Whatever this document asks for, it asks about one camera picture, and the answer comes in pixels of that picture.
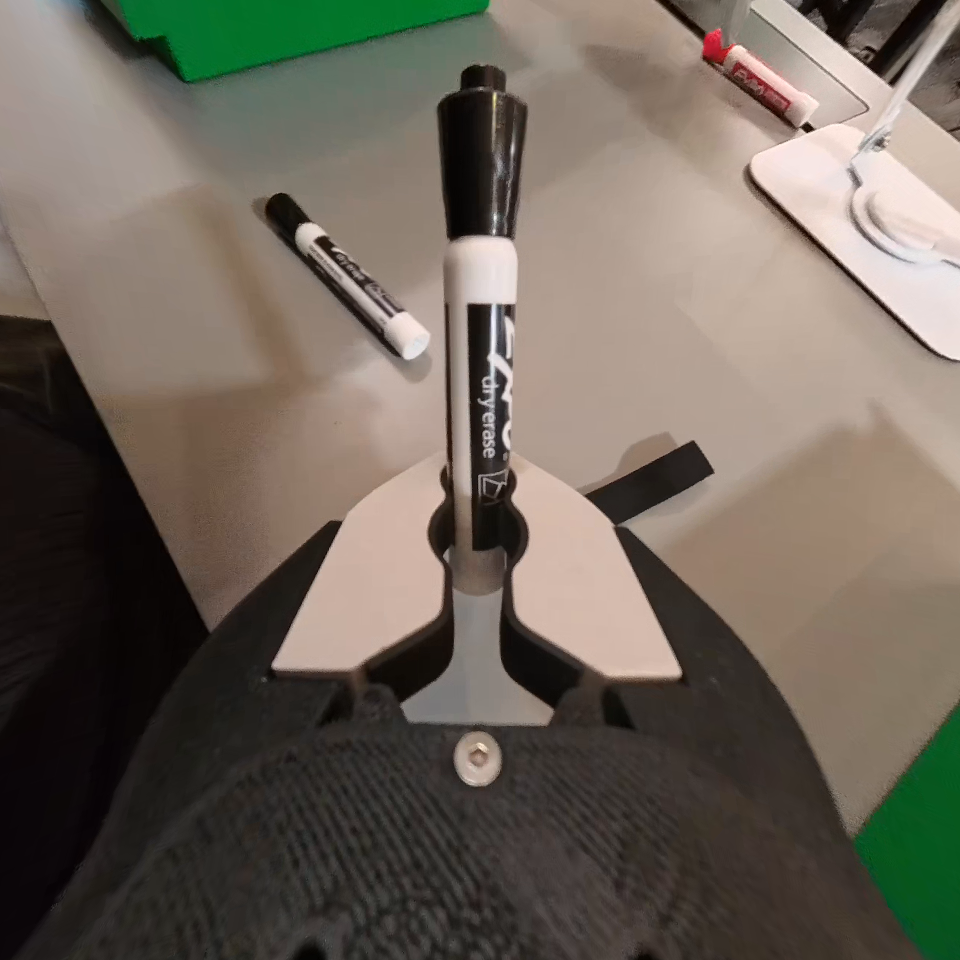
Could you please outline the green plastic bin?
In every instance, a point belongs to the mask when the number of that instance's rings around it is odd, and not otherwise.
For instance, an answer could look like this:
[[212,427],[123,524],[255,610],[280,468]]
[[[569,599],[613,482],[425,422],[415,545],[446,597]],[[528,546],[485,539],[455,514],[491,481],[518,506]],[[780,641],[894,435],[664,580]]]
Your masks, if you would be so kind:
[[193,83],[485,13],[488,1],[103,1]]
[[854,838],[924,958],[959,957],[959,707],[942,723]]

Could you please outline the black knit sleeve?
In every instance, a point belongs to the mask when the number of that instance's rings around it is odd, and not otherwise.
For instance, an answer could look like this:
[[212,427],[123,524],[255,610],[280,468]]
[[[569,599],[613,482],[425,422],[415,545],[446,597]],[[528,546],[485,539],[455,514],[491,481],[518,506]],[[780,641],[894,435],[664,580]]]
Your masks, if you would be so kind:
[[1,319],[1,956],[208,629],[53,325]]

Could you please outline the white stand base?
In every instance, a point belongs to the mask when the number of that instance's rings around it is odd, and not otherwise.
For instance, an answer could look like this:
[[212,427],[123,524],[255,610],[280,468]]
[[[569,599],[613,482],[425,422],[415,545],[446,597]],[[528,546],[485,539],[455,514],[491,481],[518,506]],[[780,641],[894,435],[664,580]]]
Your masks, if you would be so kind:
[[959,360],[958,209],[889,144],[958,19],[958,2],[946,2],[859,139],[851,126],[824,126],[757,153],[749,164],[762,194],[918,342],[952,362]]

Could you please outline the black dry erase marker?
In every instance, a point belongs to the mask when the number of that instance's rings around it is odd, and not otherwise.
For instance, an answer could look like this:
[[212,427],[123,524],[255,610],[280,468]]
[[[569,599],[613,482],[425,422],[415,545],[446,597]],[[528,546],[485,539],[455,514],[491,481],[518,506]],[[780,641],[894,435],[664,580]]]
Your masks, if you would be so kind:
[[528,108],[503,69],[474,64],[437,107],[447,248],[442,263],[447,474],[453,544],[499,548],[509,485],[519,298],[515,240]]
[[273,231],[384,347],[410,362],[424,355],[430,333],[286,193],[264,204]]

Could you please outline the light grey desk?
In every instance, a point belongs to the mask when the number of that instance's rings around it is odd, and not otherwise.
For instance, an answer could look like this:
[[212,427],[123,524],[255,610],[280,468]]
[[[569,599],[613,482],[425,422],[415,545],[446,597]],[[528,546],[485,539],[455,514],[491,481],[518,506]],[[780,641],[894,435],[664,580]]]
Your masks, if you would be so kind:
[[[631,530],[735,630],[857,831],[958,701],[958,365],[747,178],[788,130],[655,2],[488,12],[199,85],[82,2],[2,2],[2,220],[214,626],[444,447],[436,105],[528,104],[518,454],[592,488],[695,441]],[[430,333],[392,354],[274,232],[291,196]]]

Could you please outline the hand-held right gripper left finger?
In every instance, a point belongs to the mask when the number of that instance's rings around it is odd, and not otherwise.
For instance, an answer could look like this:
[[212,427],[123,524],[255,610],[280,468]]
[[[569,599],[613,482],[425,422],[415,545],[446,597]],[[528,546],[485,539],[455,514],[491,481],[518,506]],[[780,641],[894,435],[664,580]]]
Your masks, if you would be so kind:
[[443,459],[424,459],[345,516],[271,663],[274,675],[388,687],[403,702],[454,651]]

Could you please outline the red dry erase marker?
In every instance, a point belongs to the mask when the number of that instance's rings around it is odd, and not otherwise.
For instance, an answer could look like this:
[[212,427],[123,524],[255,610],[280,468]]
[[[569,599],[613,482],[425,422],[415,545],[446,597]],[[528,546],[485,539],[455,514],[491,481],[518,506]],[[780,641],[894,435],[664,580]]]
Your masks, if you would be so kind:
[[746,47],[725,44],[720,29],[704,36],[702,59],[795,129],[809,123],[820,106],[812,95],[795,87]]

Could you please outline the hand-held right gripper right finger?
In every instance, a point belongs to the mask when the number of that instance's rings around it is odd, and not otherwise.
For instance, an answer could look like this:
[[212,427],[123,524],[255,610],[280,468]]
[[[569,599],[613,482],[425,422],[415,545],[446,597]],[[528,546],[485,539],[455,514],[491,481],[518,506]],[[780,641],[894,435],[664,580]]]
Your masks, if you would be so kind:
[[501,511],[501,663],[552,709],[583,682],[606,690],[683,677],[625,535],[573,487],[512,460]]

